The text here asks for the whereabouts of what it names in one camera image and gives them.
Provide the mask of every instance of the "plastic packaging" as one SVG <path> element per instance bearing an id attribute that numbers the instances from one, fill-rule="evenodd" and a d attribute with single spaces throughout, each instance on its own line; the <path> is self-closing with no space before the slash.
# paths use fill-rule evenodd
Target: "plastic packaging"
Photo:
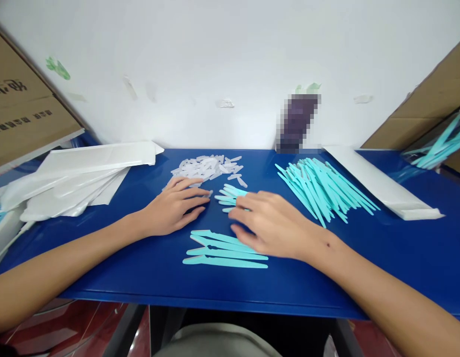
<path id="1" fill-rule="evenodd" d="M 324 147 L 361 184 L 395 214 L 406 221 L 444 217 L 406 188 L 400 186 L 374 165 L 346 146 Z"/>
<path id="2" fill-rule="evenodd" d="M 36 174 L 54 178 L 144 164 L 155 164 L 155 144 L 151 141 L 53 150 Z"/>
<path id="3" fill-rule="evenodd" d="M 402 157 L 422 169 L 438 168 L 460 149 L 460 111 L 410 145 Z"/>

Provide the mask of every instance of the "blue table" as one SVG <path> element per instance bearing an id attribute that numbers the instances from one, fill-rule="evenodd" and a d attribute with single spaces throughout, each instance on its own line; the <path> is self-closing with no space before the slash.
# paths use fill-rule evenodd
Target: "blue table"
<path id="1" fill-rule="evenodd" d="M 0 273 L 40 253 L 100 229 L 143 208 L 161 192 L 186 158 L 242 155 L 240 171 L 248 190 L 279 193 L 309 219 L 304 206 L 276 174 L 301 157 L 331 162 L 354 183 L 327 153 L 278 155 L 270 150 L 166 150 L 153 167 L 130 170 L 109 206 L 88 208 L 77 218 L 57 218 L 36 225 L 12 247 Z M 405 222 L 385 209 L 369 216 L 351 210 L 349 224 L 334 219 L 328 228 L 360 254 L 411 285 L 460 320 L 460 187 L 436 174 L 411 167 L 394 151 L 362 151 L 379 169 L 447 216 L 434 221 Z M 218 192 L 227 176 L 207 181 Z M 238 186 L 236 180 L 230 183 Z M 212 199 L 198 220 L 169 237 L 149 238 L 128 246 L 84 275 L 62 297 L 150 305 L 211 308 L 306 316 L 366 318 L 350 297 L 316 269 L 299 261 L 270 257 L 268 269 L 236 269 L 184 265 L 186 250 L 199 244 L 190 230 L 210 229 L 231 235 L 230 220 Z"/>

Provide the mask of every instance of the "white plastic piece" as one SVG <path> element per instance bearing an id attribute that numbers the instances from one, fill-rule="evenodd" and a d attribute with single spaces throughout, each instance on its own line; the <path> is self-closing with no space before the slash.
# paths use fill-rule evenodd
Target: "white plastic piece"
<path id="1" fill-rule="evenodd" d="M 23 176 L 6 187 L 5 192 L 0 197 L 1 207 L 4 211 L 9 211 L 17 207 L 21 202 L 36 196 L 60 182 L 64 182 L 69 177 L 42 178 L 36 173 Z"/>
<path id="2" fill-rule="evenodd" d="M 240 177 L 238 177 L 237 180 L 238 180 L 238 183 L 244 188 L 248 187 L 248 185 Z"/>
<path id="3" fill-rule="evenodd" d="M 155 148 L 156 155 L 162 154 L 165 151 L 163 147 L 157 145 L 156 143 L 154 143 L 154 148 Z"/>
<path id="4" fill-rule="evenodd" d="M 109 204 L 111 199 L 114 197 L 117 189 L 121 186 L 122 181 L 126 178 L 130 168 L 125 168 L 111 181 L 111 183 L 99 194 L 95 199 L 91 201 L 89 206 L 98 206 L 102 204 Z"/>
<path id="5" fill-rule="evenodd" d="M 53 150 L 36 174 L 55 178 L 144 164 L 155 164 L 155 144 L 151 141 Z"/>
<path id="6" fill-rule="evenodd" d="M 233 170 L 233 173 L 236 174 L 242 168 L 243 168 L 243 166 L 235 166 L 235 169 Z"/>
<path id="7" fill-rule="evenodd" d="M 107 176 L 116 176 L 122 169 L 102 170 L 69 177 L 52 188 L 56 197 L 63 197 Z"/>
<path id="8" fill-rule="evenodd" d="M 217 172 L 215 174 L 213 174 L 212 176 L 210 176 L 210 180 L 213 180 L 213 179 L 216 179 L 218 176 L 220 176 L 222 174 L 222 172 Z"/>
<path id="9" fill-rule="evenodd" d="M 102 178 L 80 190 L 73 192 L 64 197 L 55 197 L 51 190 L 40 193 L 27 202 L 26 209 L 21 215 L 20 219 L 23 222 L 29 222 L 31 217 L 42 216 L 42 217 L 58 217 L 63 212 L 70 210 L 89 195 L 93 194 L 101 186 L 105 185 L 111 178 Z"/>
<path id="10" fill-rule="evenodd" d="M 220 170 L 224 173 L 224 174 L 229 174 L 230 172 L 225 168 L 223 167 L 221 164 L 218 165 L 218 167 L 220 168 Z"/>
<path id="11" fill-rule="evenodd" d="M 390 210 L 406 221 L 444 217 L 438 208 L 432 208 L 400 186 L 374 165 L 346 146 L 324 147 L 341 165 L 359 180 Z"/>
<path id="12" fill-rule="evenodd" d="M 13 240 L 23 225 L 23 222 L 20 221 L 23 208 L 24 205 L 7 212 L 0 222 L 0 261 L 7 252 L 6 246 Z"/>
<path id="13" fill-rule="evenodd" d="M 102 187 L 100 187 L 98 190 L 94 191 L 92 194 L 87 196 L 85 199 L 83 199 L 81 202 L 79 202 L 77 205 L 75 205 L 73 208 L 63 212 L 61 215 L 62 216 L 68 216 L 68 217 L 77 217 L 80 216 L 86 207 L 92 202 L 97 196 L 99 196 L 102 191 L 104 191 L 107 187 L 109 187 L 110 183 L 112 183 L 116 177 L 112 177 L 107 183 L 105 183 Z"/>
<path id="14" fill-rule="evenodd" d="M 213 190 L 210 190 L 210 194 L 205 195 L 205 196 L 202 196 L 202 197 L 204 197 L 204 198 L 211 198 L 212 195 L 213 195 Z"/>

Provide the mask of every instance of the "cardboard box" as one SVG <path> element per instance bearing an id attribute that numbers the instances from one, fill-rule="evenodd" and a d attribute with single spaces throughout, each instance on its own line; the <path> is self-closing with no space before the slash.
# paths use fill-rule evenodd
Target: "cardboard box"
<path id="1" fill-rule="evenodd" d="M 0 109 L 0 167 L 73 134 L 81 126 L 53 97 Z"/>
<path id="2" fill-rule="evenodd" d="M 0 35 L 0 175 L 83 131 Z"/>
<path id="3" fill-rule="evenodd" d="M 460 109 L 460 43 L 362 145 L 404 150 Z M 445 162 L 460 173 L 460 150 Z"/>
<path id="4" fill-rule="evenodd" d="M 51 90 L 0 36 L 0 108 L 49 96 Z"/>

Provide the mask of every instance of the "pile of plastic pieces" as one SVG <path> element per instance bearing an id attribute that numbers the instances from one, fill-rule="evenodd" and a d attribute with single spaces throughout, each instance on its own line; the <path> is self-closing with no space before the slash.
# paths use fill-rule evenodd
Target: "pile of plastic pieces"
<path id="1" fill-rule="evenodd" d="M 260 255 L 237 238 L 223 234 L 213 233 L 210 230 L 191 231 L 190 238 L 203 245 L 203 247 L 187 250 L 187 255 L 192 257 L 182 261 L 184 264 L 208 264 L 233 268 L 266 269 L 268 266 L 252 260 L 268 260 L 265 255 Z"/>
<path id="2" fill-rule="evenodd" d="M 228 213 L 230 212 L 233 208 L 236 206 L 236 198 L 238 196 L 245 196 L 248 192 L 240 190 L 239 188 L 233 187 L 232 185 L 225 184 L 223 185 L 223 189 L 219 190 L 223 196 L 215 196 L 215 198 L 218 200 L 218 203 L 223 205 L 223 206 L 233 206 L 233 207 L 227 207 L 223 208 L 223 212 Z"/>
<path id="3" fill-rule="evenodd" d="M 325 228 L 337 214 L 347 223 L 347 211 L 363 208 L 372 216 L 380 210 L 366 195 L 341 175 L 330 163 L 324 165 L 317 159 L 301 159 L 287 169 L 275 166 L 278 175 L 286 182 L 309 213 Z"/>
<path id="4" fill-rule="evenodd" d="M 216 179 L 222 174 L 227 174 L 230 175 L 228 177 L 229 180 L 237 179 L 238 183 L 246 188 L 248 185 L 241 178 L 241 174 L 238 173 L 243 166 L 235 162 L 239 159 L 241 159 L 241 156 L 233 159 L 228 159 L 225 155 L 199 156 L 196 159 L 183 160 L 179 167 L 170 173 L 172 174 L 172 178 L 177 176 L 190 179 L 199 178 L 203 179 L 203 182 Z M 199 187 L 200 185 L 201 183 L 196 183 L 191 187 Z"/>
<path id="5" fill-rule="evenodd" d="M 421 149 L 410 150 L 403 153 L 403 156 L 420 155 L 417 159 L 411 162 L 418 168 L 431 170 L 438 167 L 452 153 L 460 149 L 460 130 L 457 134 L 452 135 L 460 121 L 460 114 L 448 125 L 445 131 L 438 137 L 435 143 L 431 146 L 426 146 Z"/>
<path id="6" fill-rule="evenodd" d="M 26 201 L 23 222 L 79 216 L 87 206 L 109 204 L 130 166 L 154 165 L 163 151 L 151 141 L 53 150 L 36 172 L 8 184 L 1 207 Z"/>

